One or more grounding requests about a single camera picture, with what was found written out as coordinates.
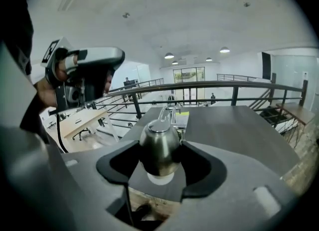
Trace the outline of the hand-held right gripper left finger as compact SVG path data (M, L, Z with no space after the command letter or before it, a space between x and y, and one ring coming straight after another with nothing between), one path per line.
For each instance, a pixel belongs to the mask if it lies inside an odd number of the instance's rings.
M128 180L136 167L129 159L137 141L76 153L49 148L56 186L66 201L71 231L138 231L132 220Z

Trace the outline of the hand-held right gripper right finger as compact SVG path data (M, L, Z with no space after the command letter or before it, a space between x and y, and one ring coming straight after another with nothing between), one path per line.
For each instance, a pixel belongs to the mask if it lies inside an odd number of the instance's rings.
M159 231L270 231L297 201L276 173L245 155L184 141L181 164L181 206Z

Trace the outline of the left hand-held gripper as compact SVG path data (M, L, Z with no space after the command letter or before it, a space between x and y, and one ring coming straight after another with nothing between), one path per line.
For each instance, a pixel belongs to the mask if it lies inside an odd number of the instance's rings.
M113 76L125 60L125 52L117 47L75 49L62 37L51 42L42 59L45 77L51 81L57 79L56 63L70 55L77 55L77 67L55 88L57 112L81 108L103 97L107 77Z

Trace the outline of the small metal device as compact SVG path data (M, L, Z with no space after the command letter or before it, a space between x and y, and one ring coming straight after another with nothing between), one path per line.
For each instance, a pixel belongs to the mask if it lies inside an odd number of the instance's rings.
M162 107L158 116L144 126L139 139L139 161L153 184L167 185L181 167L181 141L188 119L188 111Z

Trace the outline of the person's left forearm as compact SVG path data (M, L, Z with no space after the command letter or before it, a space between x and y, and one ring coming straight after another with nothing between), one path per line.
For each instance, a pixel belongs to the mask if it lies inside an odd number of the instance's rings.
M37 90L39 99L41 100L45 108L57 106L55 90L45 77L40 79L33 86Z

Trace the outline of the person's left hand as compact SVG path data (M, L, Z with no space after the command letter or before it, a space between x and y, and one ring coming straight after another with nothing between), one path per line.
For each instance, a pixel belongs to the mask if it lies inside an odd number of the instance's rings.
M66 81L71 70L77 67L77 55L70 55L55 65L55 74L59 81Z

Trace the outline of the black office chair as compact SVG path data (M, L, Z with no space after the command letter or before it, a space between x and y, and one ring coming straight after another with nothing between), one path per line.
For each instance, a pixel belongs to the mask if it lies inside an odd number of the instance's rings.
M91 134L90 129L85 128L85 129L81 130L80 132L78 132L76 135L74 135L74 136L72 137L72 140L75 141L75 137L78 136L78 137L79 137L79 141L82 141L82 134L85 133L85 132Z

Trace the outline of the dark grey table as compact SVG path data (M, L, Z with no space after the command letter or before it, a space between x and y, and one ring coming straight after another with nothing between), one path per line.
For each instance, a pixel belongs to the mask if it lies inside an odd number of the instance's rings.
M195 142L251 157L282 180L297 162L298 157L283 137L246 106L189 108L184 141ZM183 167L173 180L164 186L153 184L141 164L137 164L129 180L129 187L144 194L180 201L186 185Z

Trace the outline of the black metal railing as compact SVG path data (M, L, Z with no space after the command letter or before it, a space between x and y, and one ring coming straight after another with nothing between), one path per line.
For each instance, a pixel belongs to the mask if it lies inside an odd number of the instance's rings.
M149 81L138 82L136 88L150 87L150 86L156 86L156 85L162 85L162 84L164 84L164 79L163 78L152 79L152 80L149 80ZM117 92L117 91L122 91L122 90L128 90L128 89L126 89L123 86L123 87L120 87L120 88L117 88L117 89L112 89L109 92L111 93L111 92Z
M271 83L268 79L257 78L252 76L234 75L234 74L217 74L218 81L240 81L240 82L262 82Z

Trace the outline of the black staircase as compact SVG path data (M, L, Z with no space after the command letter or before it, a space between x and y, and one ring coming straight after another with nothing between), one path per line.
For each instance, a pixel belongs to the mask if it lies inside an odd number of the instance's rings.
M270 106L262 110L259 115L272 126L287 122L291 119L286 111Z

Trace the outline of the glass entrance doors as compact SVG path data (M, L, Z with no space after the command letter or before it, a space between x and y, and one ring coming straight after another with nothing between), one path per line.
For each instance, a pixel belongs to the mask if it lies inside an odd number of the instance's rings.
M198 82L205 80L204 67L192 67L173 70L174 83ZM205 98L204 88L186 88L175 90L177 100L195 100Z

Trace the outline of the person's dark shirt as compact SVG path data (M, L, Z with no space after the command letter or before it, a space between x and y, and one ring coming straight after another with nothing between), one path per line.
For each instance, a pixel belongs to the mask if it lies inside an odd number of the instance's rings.
M0 25L3 41L22 73L26 77L29 77L32 71L30 55L34 29L27 1L14 0L11 3L5 3L3 10L4 15L2 24ZM52 85L54 90L58 86L58 82L62 82L55 78L52 81L47 79L47 81ZM40 120L39 115L45 109L36 93L24 114L20 128L37 134L45 144L58 148L58 144L45 131Z

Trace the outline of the small brown side table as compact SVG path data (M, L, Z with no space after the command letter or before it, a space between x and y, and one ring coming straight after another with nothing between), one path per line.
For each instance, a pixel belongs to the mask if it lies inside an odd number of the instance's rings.
M274 128L295 149L315 114L297 103L277 103L279 114Z

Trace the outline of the curved black handrail railing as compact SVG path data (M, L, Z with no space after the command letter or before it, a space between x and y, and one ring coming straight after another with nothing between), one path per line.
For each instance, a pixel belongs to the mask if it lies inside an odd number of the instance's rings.
M172 91L172 90L182 90L182 89L198 89L198 88L223 88L223 87L231 87L233 88L232 97L230 98L216 98L216 99L183 99L183 100L163 100L163 101L150 101L150 102L138 102L135 98L137 95L142 93L149 93L155 91ZM265 92L262 93L258 97L253 97L249 95L248 97L239 97L239 90L242 88L258 88L264 89ZM300 105L303 106L308 89L308 81L303 81L302 88L290 87L285 85L279 85L275 83L264 83L264 82L253 82L253 81L198 81L198 82L182 82L176 84L160 84L154 86L145 86L139 87L138 84L135 86L124 86L117 90L112 90L107 97L113 98L115 96L126 96L131 95L133 99L133 103L136 107L136 114L138 118L141 118L142 112L139 109L140 104L155 104L155 103L198 103L204 101L230 101L232 106L235 106L238 101L252 101L251 106L260 102L263 104L266 101L273 100L281 100L283 103L288 99L287 93L291 92L299 92L301 95L298 97L300 101Z

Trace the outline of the tall black doorway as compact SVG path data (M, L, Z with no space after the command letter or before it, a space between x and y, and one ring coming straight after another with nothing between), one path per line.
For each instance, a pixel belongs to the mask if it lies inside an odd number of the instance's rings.
M271 55L261 52L262 56L262 78L271 80Z

